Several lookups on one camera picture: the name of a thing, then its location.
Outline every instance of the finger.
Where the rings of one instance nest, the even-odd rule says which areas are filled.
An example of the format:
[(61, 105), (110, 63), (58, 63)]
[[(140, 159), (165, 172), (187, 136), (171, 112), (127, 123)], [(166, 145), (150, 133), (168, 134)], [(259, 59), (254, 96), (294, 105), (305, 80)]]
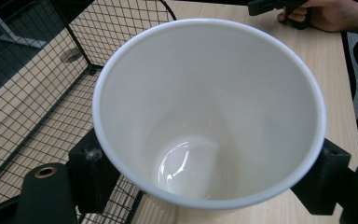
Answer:
[(305, 15), (292, 13), (287, 18), (289, 18), (292, 21), (304, 21), (305, 20)]
[(281, 12), (280, 14), (278, 14), (277, 20), (280, 22), (286, 21), (286, 15), (284, 14), (284, 12)]
[(331, 4), (330, 0), (308, 0), (302, 7), (326, 7)]
[(299, 15), (306, 15), (307, 11), (308, 11), (308, 9), (306, 7), (298, 7), (293, 11), (293, 13), (299, 14)]

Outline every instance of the cup rim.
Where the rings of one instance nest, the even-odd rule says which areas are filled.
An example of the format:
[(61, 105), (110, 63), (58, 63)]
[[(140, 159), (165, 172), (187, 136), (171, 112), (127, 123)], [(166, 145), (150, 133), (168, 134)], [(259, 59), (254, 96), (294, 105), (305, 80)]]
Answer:
[[(219, 200), (219, 201), (203, 201), (196, 199), (189, 199), (179, 195), (175, 195), (160, 189), (153, 184), (143, 180), (141, 177), (135, 174), (126, 164), (124, 164), (118, 157), (117, 153), (111, 149), (110, 144), (108, 143), (107, 136), (103, 131), (103, 121), (100, 116), (100, 104), (101, 104), (101, 95), (103, 93), (103, 85), (109, 76), (109, 71), (114, 67), (115, 62), (121, 58), (121, 55), (126, 53), (128, 49), (131, 49), (139, 42), (143, 41), (145, 38), (149, 38), (152, 35), (156, 35), (161, 32), (165, 32), (169, 29), (174, 29), (181, 26), (187, 26), (189, 24), (202, 24), (209, 23), (217, 26), (229, 26), (233, 29), (241, 29), (243, 31), (252, 33), (254, 35), (260, 36), (264, 40), (268, 41), (270, 44), (277, 46), (285, 54), (293, 59), (294, 63), (297, 63), (302, 70), (303, 75), (305, 75), (308, 83), (311, 86), (313, 97), (315, 98), (316, 111), (317, 111), (317, 124), (316, 124), (316, 134), (313, 137), (311, 148), (307, 156), (303, 161), (297, 166), (297, 168), (280, 183), (274, 185), (269, 189), (265, 189), (256, 194), (245, 196), (236, 199), (229, 200)], [(264, 202), (278, 194), (281, 194), (287, 189), (290, 189), (296, 182), (298, 182), (310, 169), (310, 167), (315, 163), (324, 142), (325, 126), (326, 126), (326, 112), (324, 107), (324, 98), (322, 92), (319, 88), (319, 85), (313, 76), (309, 68), (303, 63), (303, 61), (287, 46), (285, 46), (281, 41), (275, 37), (268, 35), (260, 30), (257, 30), (251, 26), (238, 23), (235, 21), (225, 21), (220, 19), (209, 19), (209, 18), (199, 18), (199, 19), (186, 19), (179, 21), (170, 21), (167, 23), (160, 24), (158, 26), (152, 27), (126, 42), (123, 46), (118, 49), (115, 54), (108, 60), (106, 65), (101, 72), (97, 83), (95, 85), (93, 98), (92, 98), (92, 118), (94, 129), (97, 135), (97, 138), (103, 148), (105, 155), (108, 159), (115, 165), (115, 167), (126, 176), (133, 184), (138, 188), (144, 190), (147, 193), (150, 193), (166, 202), (175, 203), (185, 207), (206, 209), (206, 210), (227, 210), (246, 207), (252, 204)]]

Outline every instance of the human hand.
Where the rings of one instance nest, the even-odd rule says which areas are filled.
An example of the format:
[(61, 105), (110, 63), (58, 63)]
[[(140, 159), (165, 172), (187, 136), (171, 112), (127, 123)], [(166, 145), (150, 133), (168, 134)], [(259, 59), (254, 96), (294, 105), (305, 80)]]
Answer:
[[(357, 3), (352, 0), (308, 0), (288, 18), (293, 21), (303, 21), (306, 18), (307, 9), (312, 8), (310, 25), (326, 32), (347, 31), (351, 29), (353, 20), (356, 19), (355, 7)], [(278, 15), (278, 21), (285, 22), (284, 13)]]

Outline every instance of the metal grid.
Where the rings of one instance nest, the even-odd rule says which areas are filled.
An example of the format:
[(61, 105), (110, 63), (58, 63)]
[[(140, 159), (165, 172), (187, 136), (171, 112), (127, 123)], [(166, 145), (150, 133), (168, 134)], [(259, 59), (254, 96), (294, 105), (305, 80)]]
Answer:
[[(92, 128), (99, 69), (136, 34), (173, 20), (164, 4), (0, 1), (0, 203), (21, 193), (33, 168), (68, 160), (67, 152)], [(103, 214), (79, 218), (126, 223), (139, 194), (121, 177)]]

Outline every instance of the white paper cup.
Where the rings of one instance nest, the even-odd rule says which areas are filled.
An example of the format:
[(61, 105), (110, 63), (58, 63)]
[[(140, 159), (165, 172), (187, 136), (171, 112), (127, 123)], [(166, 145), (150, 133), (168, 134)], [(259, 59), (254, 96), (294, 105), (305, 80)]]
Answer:
[(326, 123), (318, 84), (289, 48), (213, 19), (128, 41), (100, 74), (92, 115), (106, 156), (135, 185), (214, 210), (292, 187), (319, 155)]

